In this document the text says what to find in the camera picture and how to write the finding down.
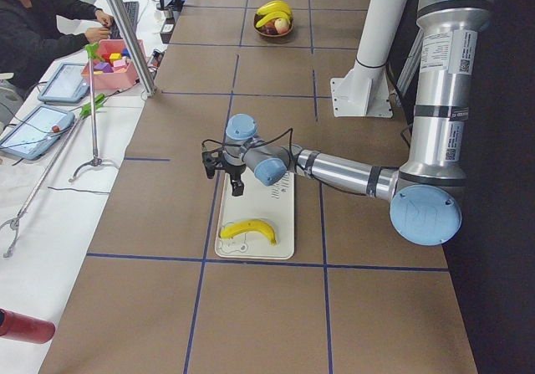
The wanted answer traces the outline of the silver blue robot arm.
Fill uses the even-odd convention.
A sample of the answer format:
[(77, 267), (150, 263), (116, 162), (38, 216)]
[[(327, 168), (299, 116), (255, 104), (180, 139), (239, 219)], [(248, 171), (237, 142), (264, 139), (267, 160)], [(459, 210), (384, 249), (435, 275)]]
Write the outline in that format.
[[(371, 166), (294, 144), (273, 146), (257, 134), (251, 116), (238, 114), (227, 123), (219, 153), (234, 193), (243, 192), (245, 170), (267, 186), (293, 172), (344, 192), (388, 201), (393, 227), (412, 243), (435, 246), (450, 240), (462, 222), (466, 176), (459, 159), (476, 41), (488, 25), (493, 1), (419, 0), (416, 22), (423, 44), (410, 154), (404, 165)], [(336, 116), (366, 113), (405, 2), (370, 0), (354, 67), (331, 81)]]

